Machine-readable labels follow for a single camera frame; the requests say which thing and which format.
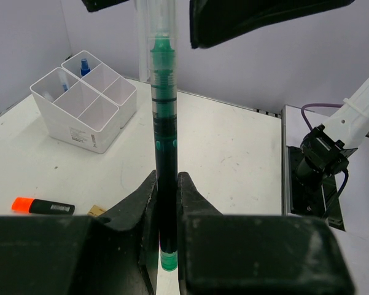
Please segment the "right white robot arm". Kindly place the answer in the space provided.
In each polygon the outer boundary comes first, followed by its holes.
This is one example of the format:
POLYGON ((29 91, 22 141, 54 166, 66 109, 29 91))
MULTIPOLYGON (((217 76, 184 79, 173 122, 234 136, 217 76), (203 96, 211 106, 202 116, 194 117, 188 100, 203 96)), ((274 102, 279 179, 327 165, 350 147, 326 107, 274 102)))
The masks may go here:
MULTIPOLYGON (((264 26, 350 5, 351 1, 190 1, 190 43, 208 49, 264 26)), ((136 1, 140 44, 171 46, 176 29, 175 1, 136 1)), ((296 175, 315 183, 347 172, 348 157, 369 132, 369 78, 326 121, 313 127, 301 143, 304 159, 296 175)))

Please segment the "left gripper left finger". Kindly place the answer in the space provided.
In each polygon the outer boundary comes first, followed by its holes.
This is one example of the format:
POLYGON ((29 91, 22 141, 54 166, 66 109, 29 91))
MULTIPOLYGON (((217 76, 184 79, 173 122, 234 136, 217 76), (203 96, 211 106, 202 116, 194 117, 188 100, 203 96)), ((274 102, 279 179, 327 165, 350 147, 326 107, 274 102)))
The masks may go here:
POLYGON ((155 294, 156 176, 98 217, 0 216, 0 294, 155 294))

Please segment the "green pen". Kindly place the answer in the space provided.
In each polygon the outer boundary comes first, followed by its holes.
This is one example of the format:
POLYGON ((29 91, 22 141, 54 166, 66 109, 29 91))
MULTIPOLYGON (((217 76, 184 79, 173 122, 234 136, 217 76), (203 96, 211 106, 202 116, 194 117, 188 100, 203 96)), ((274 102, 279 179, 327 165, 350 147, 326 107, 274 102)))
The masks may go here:
POLYGON ((177 26, 175 1, 135 1, 139 78, 151 86, 160 262, 177 268, 177 26))

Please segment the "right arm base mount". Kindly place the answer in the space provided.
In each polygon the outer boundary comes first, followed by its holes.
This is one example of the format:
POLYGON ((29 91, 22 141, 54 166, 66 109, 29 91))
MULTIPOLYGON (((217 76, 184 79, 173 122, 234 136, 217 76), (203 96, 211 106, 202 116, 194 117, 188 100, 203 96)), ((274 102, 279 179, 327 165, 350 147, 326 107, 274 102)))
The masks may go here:
POLYGON ((344 219, 339 200, 334 196, 343 192, 348 183, 344 177, 341 187, 337 187, 334 176, 324 179, 320 185, 306 187, 296 177, 296 168, 304 156, 300 148, 288 146, 285 149, 285 214, 312 216, 327 220, 330 227, 345 230, 344 219))

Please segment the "orange black highlighter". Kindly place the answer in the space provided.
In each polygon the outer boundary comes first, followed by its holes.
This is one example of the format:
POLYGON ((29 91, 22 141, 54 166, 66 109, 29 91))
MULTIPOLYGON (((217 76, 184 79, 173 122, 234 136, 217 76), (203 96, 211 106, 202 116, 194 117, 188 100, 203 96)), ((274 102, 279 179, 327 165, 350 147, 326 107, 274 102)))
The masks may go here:
POLYGON ((12 210, 17 213, 72 215, 75 206, 48 200, 17 197, 12 204, 12 210))

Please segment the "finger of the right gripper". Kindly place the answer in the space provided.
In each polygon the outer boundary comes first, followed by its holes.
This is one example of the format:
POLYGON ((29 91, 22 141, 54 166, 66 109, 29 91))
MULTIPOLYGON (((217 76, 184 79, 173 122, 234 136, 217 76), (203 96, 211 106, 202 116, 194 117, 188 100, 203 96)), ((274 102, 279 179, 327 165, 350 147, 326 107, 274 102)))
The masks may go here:
POLYGON ((127 1, 128 0, 82 0, 82 3, 88 12, 97 12, 127 1))
POLYGON ((264 26, 339 9, 347 0, 190 1, 190 42, 208 49, 264 26))

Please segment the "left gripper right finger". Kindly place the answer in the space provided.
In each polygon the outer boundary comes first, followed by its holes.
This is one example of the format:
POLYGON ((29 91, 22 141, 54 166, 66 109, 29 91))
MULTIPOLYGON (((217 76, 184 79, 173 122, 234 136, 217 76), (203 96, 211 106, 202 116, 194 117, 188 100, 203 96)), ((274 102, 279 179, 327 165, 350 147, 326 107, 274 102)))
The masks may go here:
POLYGON ((314 218, 224 215, 179 173, 181 294, 354 294, 330 228, 314 218))

